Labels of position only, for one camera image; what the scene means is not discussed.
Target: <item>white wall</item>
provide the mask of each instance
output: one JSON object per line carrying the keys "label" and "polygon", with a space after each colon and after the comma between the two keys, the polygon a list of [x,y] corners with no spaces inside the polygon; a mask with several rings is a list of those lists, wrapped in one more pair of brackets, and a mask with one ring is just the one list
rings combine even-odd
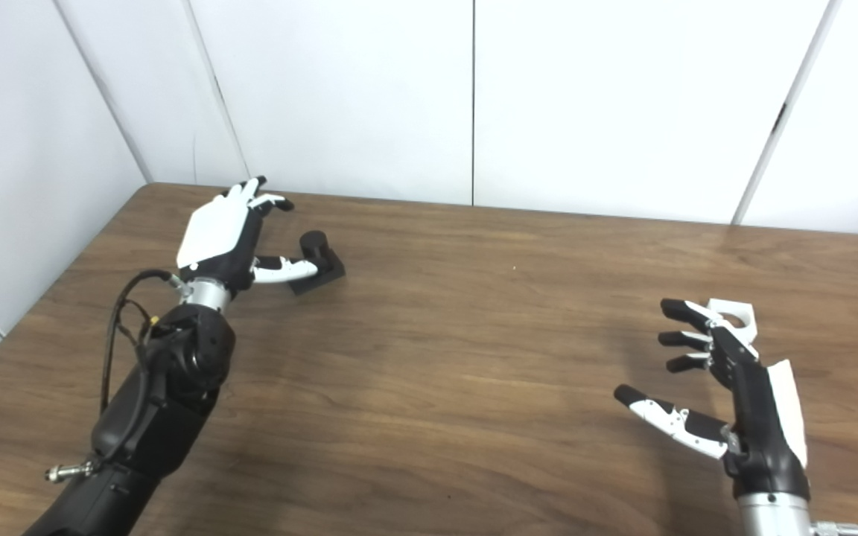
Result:
{"label": "white wall", "polygon": [[0,0],[0,333],[142,184],[54,5]]}
{"label": "white wall", "polygon": [[858,0],[840,7],[743,223],[858,233]]}
{"label": "white wall", "polygon": [[269,188],[468,204],[472,0],[193,0]]}
{"label": "white wall", "polygon": [[728,223],[825,0],[479,0],[477,204]]}
{"label": "white wall", "polygon": [[150,179],[248,177],[188,7],[181,0],[58,0]]}

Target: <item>robotic arm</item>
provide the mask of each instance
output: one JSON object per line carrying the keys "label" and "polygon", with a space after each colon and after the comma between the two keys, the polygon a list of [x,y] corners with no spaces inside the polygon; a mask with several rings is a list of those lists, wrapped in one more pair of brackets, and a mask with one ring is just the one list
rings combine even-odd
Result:
{"label": "robotic arm", "polygon": [[[631,386],[617,387],[616,399],[673,440],[722,461],[734,482],[746,536],[858,536],[858,525],[810,522],[807,443],[793,370],[789,360],[760,364],[752,346],[757,335],[753,306],[711,299],[704,307],[663,299],[661,311],[698,331],[658,336],[665,346],[695,350],[668,360],[667,370],[708,370],[733,394],[734,423],[678,408]],[[734,327],[723,313],[738,316],[744,326]]]}
{"label": "robotic arm", "polygon": [[[304,258],[255,254],[263,218],[293,203],[273,194],[256,196],[262,176],[219,194],[191,215],[177,254],[179,275],[140,272],[118,297],[109,326],[102,377],[101,414],[92,430],[92,452],[80,465],[45,472],[68,481],[26,536],[125,536],[161,479],[180,467],[217,403],[227,379],[235,334],[224,318],[229,303],[253,284],[289,282],[302,294],[345,270],[326,235],[300,238]],[[146,318],[139,336],[120,325],[130,289],[146,278],[173,287],[179,304],[160,319]],[[137,363],[107,403],[110,355],[116,331],[136,350]]]}

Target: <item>black cylinder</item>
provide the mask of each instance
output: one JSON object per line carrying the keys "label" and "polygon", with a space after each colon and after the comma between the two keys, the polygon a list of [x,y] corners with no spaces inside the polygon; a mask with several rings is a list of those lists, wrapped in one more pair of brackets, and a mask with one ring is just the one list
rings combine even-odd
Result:
{"label": "black cylinder", "polygon": [[303,250],[303,258],[326,258],[330,244],[323,231],[307,231],[300,237],[300,249]]}

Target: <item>wooden table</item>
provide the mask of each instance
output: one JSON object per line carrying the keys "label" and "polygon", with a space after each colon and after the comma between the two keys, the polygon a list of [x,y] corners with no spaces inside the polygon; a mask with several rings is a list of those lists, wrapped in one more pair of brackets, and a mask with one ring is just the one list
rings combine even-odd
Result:
{"label": "wooden table", "polygon": [[[173,267],[214,192],[140,190],[0,345],[0,536],[58,495],[45,468],[88,449],[120,287]],[[813,515],[858,522],[855,235],[293,200],[259,253],[295,255],[322,229],[348,277],[236,299],[221,400],[134,533],[738,534],[717,462],[611,396],[627,381],[730,418],[709,374],[665,372],[678,353],[657,333],[680,328],[661,316],[665,296],[755,304],[763,359],[796,370]],[[163,285],[136,298],[174,303]],[[117,377],[132,359],[122,348]]]}

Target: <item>metal cylinder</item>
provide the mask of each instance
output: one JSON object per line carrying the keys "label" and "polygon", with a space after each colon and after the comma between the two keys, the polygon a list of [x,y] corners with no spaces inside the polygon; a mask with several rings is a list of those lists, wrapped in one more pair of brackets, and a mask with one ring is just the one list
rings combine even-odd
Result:
{"label": "metal cylinder", "polygon": [[204,305],[217,311],[225,313],[227,305],[231,302],[231,291],[225,288],[217,279],[197,278],[188,283],[190,294],[185,296],[181,303],[195,303]]}
{"label": "metal cylinder", "polygon": [[810,536],[807,501],[787,493],[752,493],[737,499],[745,536]]}

